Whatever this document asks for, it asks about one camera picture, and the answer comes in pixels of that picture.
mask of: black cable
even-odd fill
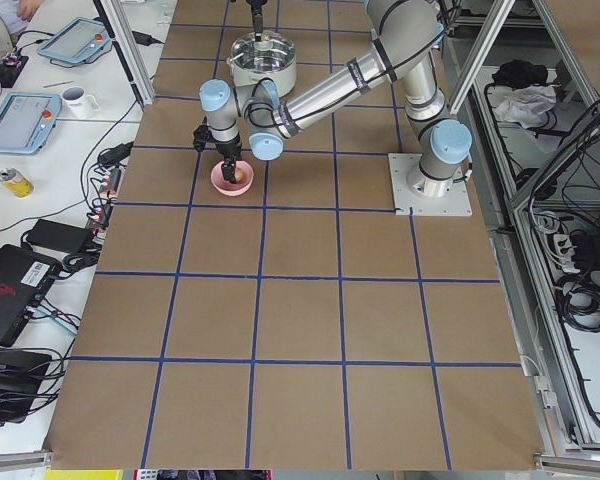
[[[599,126],[600,126],[600,112],[597,112],[594,115],[594,117],[589,121],[589,123],[585,126],[585,128],[575,138],[571,139],[566,145],[564,145],[562,148],[560,148],[556,152],[554,157],[549,162],[547,162],[543,167],[541,167],[541,169],[540,169],[541,174],[538,175],[536,182],[534,183],[533,187],[531,188],[531,192],[529,194],[529,200],[527,202],[527,214],[529,215],[532,228],[535,228],[534,221],[533,221],[533,201],[535,199],[536,193],[539,190],[539,187],[541,185],[547,183],[548,181],[550,181],[551,178],[555,178],[557,175],[561,174],[562,172],[559,172],[559,173],[556,172],[556,173],[552,174],[551,176],[549,176],[548,178],[543,178],[543,177],[553,167],[553,165],[555,165],[560,160],[562,155],[569,149],[573,148],[574,146],[576,147],[575,153],[572,154],[569,159],[567,159],[568,161],[565,162],[565,164],[570,163],[571,159],[575,158],[575,155],[579,154],[579,150],[582,149],[583,146],[586,149],[587,143],[591,140],[591,138],[590,138],[591,135]]]
[[[573,365],[573,369],[576,374],[576,378],[578,380],[578,386],[580,390],[580,395],[582,396],[582,400],[587,409],[587,413],[593,423],[600,429],[600,418],[598,418],[598,412],[593,408],[591,400],[589,399],[589,394],[587,393],[586,380],[582,375],[582,370],[580,369],[580,364],[578,363],[578,359],[575,356],[575,349],[571,343],[571,337],[569,336],[569,332],[565,326],[564,322],[560,322],[560,328],[562,330],[563,337],[565,339],[565,343],[567,346],[567,352],[569,354],[569,359],[571,360],[571,364]]]
[[[92,63],[95,63],[100,58],[104,57],[107,53],[109,53],[112,50],[112,48],[113,47],[110,46],[108,50],[102,50],[102,52],[100,52],[99,55],[92,57],[90,60],[85,60],[84,62],[80,62],[80,63],[76,63],[76,64],[65,63],[65,62],[62,62],[59,60],[55,60],[53,58],[49,59],[49,63],[51,65],[53,65],[54,67],[62,67],[62,68],[75,68],[75,67],[79,67],[81,65],[91,65]]]
[[[87,162],[89,161],[89,158],[91,157],[91,155],[93,154],[93,152],[95,152],[96,148],[98,148],[98,146],[102,143],[102,141],[113,131],[113,129],[115,127],[117,127],[120,122],[122,122],[127,115],[129,115],[129,113],[131,113],[131,110],[133,110],[133,107],[135,107],[136,103],[138,103],[137,101],[134,101],[131,106],[128,108],[128,110],[118,119],[116,120],[116,122],[111,125],[109,127],[109,129],[100,137],[100,139],[95,143],[95,145],[91,148],[91,150],[89,151],[89,153],[87,153],[87,156],[85,157],[84,161],[82,162],[82,165],[80,166],[80,188],[82,190],[82,196],[83,196],[83,202],[87,205],[87,207],[90,207],[89,205],[89,187],[87,185],[87,188],[85,189],[85,182],[84,182],[84,178],[85,178],[85,168],[87,166]],[[89,170],[91,168],[96,168],[97,167],[97,163],[92,165]]]
[[[70,325],[76,328],[78,328],[80,322],[82,321],[82,319],[78,315],[74,313],[66,313],[59,309],[57,306],[51,303],[47,297],[44,297],[42,299],[42,303],[46,303],[51,308],[51,312],[54,314],[54,316],[66,319],[67,322],[70,323]]]
[[[41,33],[42,35],[48,35],[50,37],[53,37],[55,35],[55,33],[43,32],[42,30],[25,30],[20,34],[18,40],[20,40],[23,36],[27,35],[28,33]]]
[[[82,165],[80,167],[80,186],[82,188],[82,194],[83,194],[83,197],[84,197],[83,199],[81,199],[81,200],[79,200],[79,201],[77,201],[75,203],[72,203],[71,205],[69,205],[67,207],[64,207],[64,208],[62,208],[62,209],[60,209],[60,210],[58,210],[56,212],[53,212],[53,213],[48,213],[48,214],[40,215],[40,216],[36,216],[36,217],[26,217],[26,218],[23,218],[21,220],[18,220],[17,222],[12,223],[8,227],[0,228],[0,233],[5,232],[7,230],[10,230],[13,227],[16,227],[16,226],[20,225],[23,222],[27,222],[27,221],[31,221],[31,220],[40,220],[40,219],[43,219],[43,218],[49,218],[49,217],[53,217],[55,215],[59,215],[61,213],[66,212],[67,210],[69,210],[71,208],[77,207],[81,203],[85,203],[87,205],[87,207],[88,207],[89,206],[88,190],[85,191],[85,189],[84,189],[84,180],[83,180],[83,178],[84,178],[84,168],[86,167],[87,162],[89,161],[89,157],[91,157],[91,155],[93,154],[93,152],[95,151],[95,149],[98,148],[98,145],[100,145],[102,143],[102,141],[111,133],[111,131],[115,127],[117,127],[120,124],[120,122],[122,122],[127,117],[127,115],[129,115],[129,113],[131,112],[131,110],[133,110],[133,107],[135,106],[135,104],[136,104],[136,102],[134,101],[131,104],[131,106],[129,107],[129,109],[122,115],[122,117],[120,117],[113,125],[111,125],[109,127],[109,129],[98,139],[98,141],[95,143],[95,145],[91,148],[91,150],[89,151],[89,153],[85,157],[84,162],[82,162]]]
[[[27,43],[21,47],[18,47],[15,49],[14,53],[16,55],[22,55],[22,50],[24,50],[27,47],[30,47],[31,45],[40,45],[41,43],[45,42],[46,40],[44,38],[39,38],[38,40],[34,40],[31,43]]]

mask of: soda can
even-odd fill
[[[7,187],[16,197],[26,197],[33,192],[33,184],[24,178],[15,168],[0,170],[0,183]]]

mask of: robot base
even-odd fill
[[[420,161],[419,154],[390,153],[389,167],[393,202],[397,215],[422,217],[470,217],[471,204],[464,182],[453,183],[444,197],[428,198],[414,193],[407,185],[407,174]],[[457,177],[462,175],[458,167]]]

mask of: table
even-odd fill
[[[149,0],[143,4],[125,5],[125,12],[132,28],[164,40],[174,3],[173,0]],[[89,18],[95,15],[95,8],[88,0],[46,0],[29,28],[53,32],[76,16]],[[27,34],[20,44],[26,44],[27,41],[36,38],[42,36]],[[143,60],[149,72],[155,73],[162,45],[140,48],[143,49]],[[26,198],[17,198],[0,185],[0,229],[23,218],[59,211],[76,202],[76,206],[50,219],[84,226],[87,221],[87,208],[81,202],[81,165],[92,149],[94,151],[89,156],[88,165],[95,161],[97,153],[102,149],[132,141],[139,128],[142,110],[135,106],[124,120],[116,125],[135,100],[115,53],[104,56],[92,65],[63,69],[52,66],[47,59],[39,57],[33,46],[28,49],[25,53],[30,56],[29,63],[13,91],[60,93],[66,86],[55,89],[43,87],[50,83],[73,80],[74,85],[80,84],[95,94],[99,99],[101,111],[92,119],[76,120],[72,113],[65,109],[61,112],[47,143],[38,153],[30,156],[0,155],[0,170],[15,167],[35,186],[33,194]],[[4,89],[1,97],[8,91],[10,90]],[[105,134],[106,137],[96,146]],[[21,234],[33,224],[34,220],[30,220],[0,232],[0,246],[5,243],[18,245]],[[61,258],[60,254],[49,251],[44,253]],[[61,310],[81,315],[93,274],[94,269],[90,268],[75,274],[70,280],[57,281],[47,298]],[[46,347],[64,353],[71,340],[71,336],[54,323],[32,321],[25,327],[14,348]],[[41,450],[54,408],[55,404],[52,404],[30,416],[22,424],[7,424],[1,428],[0,455]]]
[[[174,0],[148,0],[142,4],[125,4],[124,10],[134,30],[148,33],[154,38],[164,41],[169,28],[169,24],[165,22],[168,22],[170,18],[166,14],[173,12],[174,5]],[[94,18],[96,16],[96,9],[88,0],[75,2],[46,0],[31,21],[29,28],[43,32],[56,32],[76,17]],[[18,45],[23,46],[39,38],[48,37],[35,33],[25,34]],[[96,97],[101,107],[91,120],[116,121],[134,102],[133,92],[115,51],[110,51],[92,64],[67,69],[52,65],[49,59],[37,55],[37,47],[38,45],[31,45],[24,48],[23,54],[29,56],[29,62],[13,88],[2,90],[0,104],[2,103],[1,99],[10,91],[61,94],[65,88],[80,85],[87,93]],[[139,45],[138,48],[149,75],[155,74],[162,45],[155,44],[148,47]],[[45,85],[67,81],[73,83],[45,88]],[[139,106],[135,106],[126,120],[137,122],[141,117],[142,110]],[[76,119],[68,108],[61,111],[59,118]]]
[[[58,121],[56,131],[49,137],[42,150],[32,156],[0,155],[0,169],[15,167],[29,178],[34,192],[25,198],[17,198],[0,185],[0,228],[26,218],[52,213],[80,201],[79,171],[87,153],[110,127],[110,122]],[[137,123],[121,123],[103,141],[98,151],[132,140]],[[69,225],[84,226],[86,206],[78,206],[51,217],[51,220]],[[20,236],[35,221],[21,223],[0,233],[0,246],[5,243],[20,244]],[[57,281],[48,298],[62,311],[82,314],[93,278],[93,268],[83,270],[70,280]],[[50,322],[30,322],[14,344],[14,348],[47,347],[61,353],[67,350],[71,336]],[[0,454],[40,450],[47,434],[55,405],[52,404],[29,417],[22,424],[7,424],[0,429]]]
[[[228,80],[248,10],[200,3],[178,4],[158,95],[182,72]],[[297,91],[369,47],[362,2],[275,11]],[[479,209],[393,210],[386,154],[419,148],[397,98],[378,88],[275,162],[245,151],[256,176],[239,198],[191,147],[195,93],[147,107],[50,429],[56,468],[533,468],[542,442]]]

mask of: white desk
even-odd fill
[[[160,41],[164,41],[168,32],[170,14],[173,13],[174,0],[148,0],[140,4],[126,4],[125,13],[131,28],[136,31],[148,33]],[[94,18],[97,12],[91,0],[46,0],[35,18],[29,25],[31,30],[43,32],[57,32],[76,17]],[[27,45],[40,38],[48,38],[37,33],[24,34],[18,46]],[[124,74],[120,60],[114,50],[103,55],[94,63],[79,65],[74,68],[63,68],[53,65],[48,58],[36,53],[39,45],[25,47],[23,54],[29,56],[29,62],[22,71],[12,89],[3,89],[0,95],[0,105],[3,98],[10,91],[30,93],[57,93],[65,88],[80,85],[88,93],[94,95],[100,104],[93,121],[116,121],[129,105],[134,101],[133,92]],[[162,45],[138,45],[138,49],[145,63],[149,75],[153,75],[158,67]],[[45,88],[60,82],[73,83]],[[59,115],[60,119],[73,119],[76,117],[68,108],[64,108]],[[127,116],[128,121],[139,122],[142,110],[139,106]]]
[[[176,0],[148,0],[141,4],[124,6],[132,29],[148,33],[164,41],[168,33]],[[55,32],[75,17],[93,18],[97,15],[91,0],[45,0],[29,28]],[[31,33],[21,39],[26,45],[43,35]],[[82,198],[80,167],[88,152],[100,137],[120,119],[135,101],[115,52],[110,52],[91,65],[66,69],[51,65],[48,59],[36,53],[37,45],[26,47],[24,54],[29,63],[24,68],[13,89],[4,89],[0,105],[6,94],[13,91],[60,93],[64,88],[80,85],[96,96],[101,110],[88,121],[75,119],[64,109],[45,146],[35,155],[0,155],[0,170],[15,167],[34,184],[34,192],[17,198],[0,185],[0,229],[27,217],[43,216],[56,212]],[[139,46],[150,75],[156,71],[162,45]],[[44,85],[73,81],[72,84],[44,88]],[[118,124],[94,150],[87,165],[92,164],[98,152],[136,136],[142,110],[136,105],[125,120]],[[50,219],[75,226],[84,226],[87,208],[77,205]],[[30,229],[35,220],[23,222],[0,233],[0,246],[6,243],[19,245],[20,236]],[[86,303],[95,268],[83,270],[67,281],[57,281],[48,299],[66,313],[81,315]],[[30,322],[15,343],[15,348],[46,347],[65,353],[72,336],[52,321]],[[21,424],[7,424],[0,429],[0,454],[26,453],[42,449],[55,403],[31,415]]]
[[[0,185],[0,228],[32,216],[45,215],[82,198],[80,190],[80,166],[87,153],[110,127],[110,122],[58,121],[56,131],[47,144],[31,156],[0,155],[0,169],[15,167],[29,178],[34,192],[25,198],[17,198]],[[138,123],[120,123],[105,138],[90,158],[95,161],[97,153],[107,147],[128,142],[135,138]],[[86,208],[78,205],[51,220],[75,226],[86,223]],[[27,221],[0,233],[0,246],[5,243],[19,245],[20,236],[35,221]],[[95,269],[89,268],[75,274],[70,280],[57,281],[48,299],[62,311],[81,315],[91,286]],[[14,348],[47,347],[64,353],[72,337],[52,321],[30,322],[18,338]],[[55,404],[30,416],[22,424],[7,424],[0,429],[0,454],[22,453],[40,450],[47,434]]]

